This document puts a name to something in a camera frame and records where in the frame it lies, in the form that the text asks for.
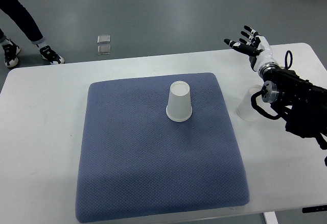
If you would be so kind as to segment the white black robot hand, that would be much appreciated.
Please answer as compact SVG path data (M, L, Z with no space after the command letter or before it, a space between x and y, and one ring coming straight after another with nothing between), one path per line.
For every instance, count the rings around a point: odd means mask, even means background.
M240 38L239 41L224 39L224 43L235 51L249 56L252 70L259 75L262 75L267 67L278 67L267 39L249 26L244 26L244 29L245 32L241 31L241 35L245 39Z

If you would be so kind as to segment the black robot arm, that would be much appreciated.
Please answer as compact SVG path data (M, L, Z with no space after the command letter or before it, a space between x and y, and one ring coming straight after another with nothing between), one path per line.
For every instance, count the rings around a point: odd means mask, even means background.
M273 63L263 66L259 76L264 84L251 96L252 107L265 118L282 118L287 132L315 138L320 148L326 150L326 89Z

